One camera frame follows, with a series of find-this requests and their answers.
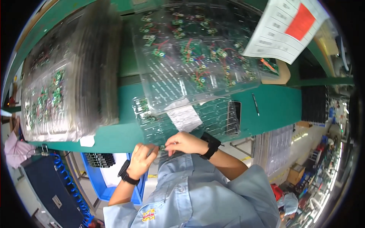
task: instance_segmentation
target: green workbench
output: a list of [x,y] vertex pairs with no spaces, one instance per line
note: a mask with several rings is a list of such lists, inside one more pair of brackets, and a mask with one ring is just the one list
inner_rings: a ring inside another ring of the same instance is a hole
[[[252,94],[255,94],[260,116],[257,115]],[[130,153],[143,142],[143,134],[132,109],[132,99],[143,96],[141,84],[122,86],[118,90],[119,118],[117,125],[100,127],[96,131],[95,145],[81,147],[79,142],[46,142],[56,150],[88,153]],[[236,93],[233,100],[242,102],[241,135],[239,139],[261,134],[301,120],[301,92],[277,85],[260,85],[258,88]],[[40,146],[45,142],[31,142]]]
[[[26,55],[48,30],[64,17],[90,2],[93,0],[59,0],[56,2],[25,37],[17,50],[9,75],[15,75]],[[122,11],[121,14],[133,12],[130,2],[127,0],[112,0],[112,2],[118,4],[118,9]],[[267,0],[249,0],[246,3],[263,11]],[[129,19],[130,16],[123,17],[126,22],[125,31],[128,29]],[[132,109],[132,99],[142,96],[143,89],[130,36],[130,32],[125,32],[122,43],[118,75],[119,124],[100,127],[96,132],[93,147],[81,147],[79,142],[47,142],[49,148],[75,152],[131,152],[137,143],[143,141],[142,131]],[[297,62],[288,67],[292,77],[299,77]],[[255,94],[260,116],[256,113],[251,93]],[[301,92],[298,89],[278,85],[260,85],[258,88],[234,94],[232,98],[242,102],[240,138],[261,134],[301,120]],[[31,143],[40,146],[44,142]]]

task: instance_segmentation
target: black pen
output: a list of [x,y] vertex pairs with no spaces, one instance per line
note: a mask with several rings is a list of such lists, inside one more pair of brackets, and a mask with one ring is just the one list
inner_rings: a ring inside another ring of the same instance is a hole
[[259,113],[258,107],[257,107],[257,102],[256,102],[256,99],[255,99],[255,94],[253,94],[253,93],[252,93],[252,98],[253,98],[253,101],[255,102],[257,115],[260,116],[260,113]]

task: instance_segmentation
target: embroidered logo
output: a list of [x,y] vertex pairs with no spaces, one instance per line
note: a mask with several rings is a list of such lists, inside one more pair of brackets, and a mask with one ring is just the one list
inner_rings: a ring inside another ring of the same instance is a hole
[[142,221],[146,222],[148,220],[155,219],[155,209],[148,210],[147,212],[143,213]]

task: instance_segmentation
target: person in pink shirt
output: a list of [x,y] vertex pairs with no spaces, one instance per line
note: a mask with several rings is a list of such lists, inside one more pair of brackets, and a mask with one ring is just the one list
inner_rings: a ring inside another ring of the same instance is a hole
[[10,120],[10,129],[12,132],[9,138],[5,141],[4,146],[6,162],[15,169],[18,168],[22,162],[27,160],[27,158],[35,154],[35,146],[18,140],[19,124],[19,116],[16,118],[14,127],[12,119]]

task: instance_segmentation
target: red sticker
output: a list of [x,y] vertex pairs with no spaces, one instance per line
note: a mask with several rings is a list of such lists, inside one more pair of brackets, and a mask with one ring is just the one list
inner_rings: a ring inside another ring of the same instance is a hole
[[285,34],[288,34],[297,40],[302,40],[315,20],[316,19],[311,12],[301,3],[297,14],[285,31]]

